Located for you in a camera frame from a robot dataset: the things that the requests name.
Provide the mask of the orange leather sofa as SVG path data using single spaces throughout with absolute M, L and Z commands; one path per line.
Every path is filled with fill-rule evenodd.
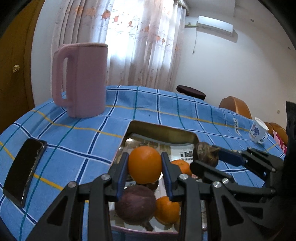
M 281 140 L 283 141 L 283 143 L 287 146 L 288 136 L 285 128 L 283 128 L 277 123 L 269 123 L 266 121 L 264 123 L 267 125 L 269 129 L 268 133 L 273 136 L 273 132 L 276 132 L 278 136 L 281 138 Z

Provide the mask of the white floral curtain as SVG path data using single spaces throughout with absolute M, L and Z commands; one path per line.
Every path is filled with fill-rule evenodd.
M 172 91 L 187 11 L 185 1 L 62 1 L 51 50 L 107 44 L 106 84 Z

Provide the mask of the brown wooden door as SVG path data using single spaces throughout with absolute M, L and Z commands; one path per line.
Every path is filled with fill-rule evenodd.
M 31 54 L 44 1 L 1 1 L 1 131 L 34 106 Z M 20 70 L 13 73 L 13 66 Z

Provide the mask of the pink plastic pitcher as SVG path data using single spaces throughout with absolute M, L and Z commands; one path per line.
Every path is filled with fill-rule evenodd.
M 62 45 L 53 56 L 52 98 L 72 118 L 100 115 L 106 105 L 107 44 Z

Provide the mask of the small orange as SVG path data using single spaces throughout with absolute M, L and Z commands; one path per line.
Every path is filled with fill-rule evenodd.
M 171 163 L 177 165 L 180 168 L 181 173 L 187 174 L 188 176 L 192 176 L 190 165 L 186 161 L 179 159 L 171 161 Z

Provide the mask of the larger orange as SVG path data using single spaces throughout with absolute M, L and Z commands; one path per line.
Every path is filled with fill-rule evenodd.
M 156 200 L 154 216 L 163 225 L 172 225 L 180 219 L 179 202 L 171 202 L 167 196 Z

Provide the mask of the white wall air conditioner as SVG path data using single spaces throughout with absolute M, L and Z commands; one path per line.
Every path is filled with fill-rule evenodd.
M 214 30 L 228 36 L 233 36 L 233 25 L 207 16 L 198 16 L 197 26 L 203 29 Z

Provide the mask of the blue plaid tablecloth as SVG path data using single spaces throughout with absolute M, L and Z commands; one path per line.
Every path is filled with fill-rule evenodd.
M 106 109 L 94 118 L 70 118 L 48 100 L 1 134 L 1 182 L 28 138 L 47 142 L 25 207 L 1 196 L 1 219 L 16 240 L 25 240 L 61 190 L 70 182 L 93 181 L 109 170 L 131 121 L 187 130 L 202 142 L 238 151 L 248 147 L 284 158 L 272 137 L 263 144 L 248 135 L 252 121 L 232 111 L 178 93 L 137 86 L 108 86 Z

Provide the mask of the purple mangosteen with stem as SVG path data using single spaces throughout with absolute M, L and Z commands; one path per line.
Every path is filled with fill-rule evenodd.
M 154 229 L 149 221 L 155 211 L 154 192 L 142 185 L 127 187 L 119 201 L 115 202 L 115 212 L 124 222 L 130 225 L 140 225 L 148 232 Z

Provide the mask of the brown wrinkled passion fruit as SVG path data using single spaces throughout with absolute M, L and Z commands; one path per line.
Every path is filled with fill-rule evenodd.
M 219 162 L 218 154 L 220 150 L 220 147 L 212 146 L 206 142 L 198 142 L 194 145 L 193 160 L 216 167 Z

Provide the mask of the black smartphone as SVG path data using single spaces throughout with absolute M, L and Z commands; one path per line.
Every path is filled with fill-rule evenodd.
M 17 153 L 4 182 L 4 195 L 16 206 L 25 206 L 27 194 L 47 142 L 27 139 Z

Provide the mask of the pink gold tin box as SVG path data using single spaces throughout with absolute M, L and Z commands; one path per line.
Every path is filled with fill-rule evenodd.
M 190 165 L 180 159 L 172 167 L 186 174 L 193 189 L 171 177 L 163 167 L 163 155 L 170 146 L 196 144 L 195 135 L 173 128 L 132 121 L 125 133 L 114 163 L 124 153 L 127 157 L 125 189 L 110 211 L 114 240 L 179 240 L 179 225 L 192 234 L 191 240 L 203 240 L 202 200 L 209 194 L 209 184 L 192 178 Z

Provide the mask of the pink floral cushion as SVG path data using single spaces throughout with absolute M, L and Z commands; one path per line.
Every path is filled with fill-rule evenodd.
M 273 138 L 275 142 L 279 145 L 281 150 L 286 154 L 287 153 L 287 146 L 284 144 L 283 140 L 279 136 L 279 134 L 276 131 L 273 131 Z

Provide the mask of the dark round stool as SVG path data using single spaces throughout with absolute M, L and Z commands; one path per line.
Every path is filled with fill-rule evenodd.
M 206 98 L 205 93 L 201 92 L 200 90 L 189 87 L 189 86 L 178 85 L 176 87 L 176 90 L 181 94 L 191 96 L 191 97 L 194 97 L 194 98 L 198 98 L 198 99 L 201 99 L 201 100 L 205 100 L 205 98 Z

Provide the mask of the brass door knob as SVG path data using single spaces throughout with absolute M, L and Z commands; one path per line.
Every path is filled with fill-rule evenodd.
M 20 66 L 18 64 L 13 66 L 13 73 L 17 73 L 20 70 Z

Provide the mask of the white blue floral mug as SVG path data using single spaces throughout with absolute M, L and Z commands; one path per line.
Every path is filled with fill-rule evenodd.
M 249 137 L 253 142 L 263 144 L 267 140 L 268 131 L 269 128 L 261 119 L 254 118 L 249 130 Z

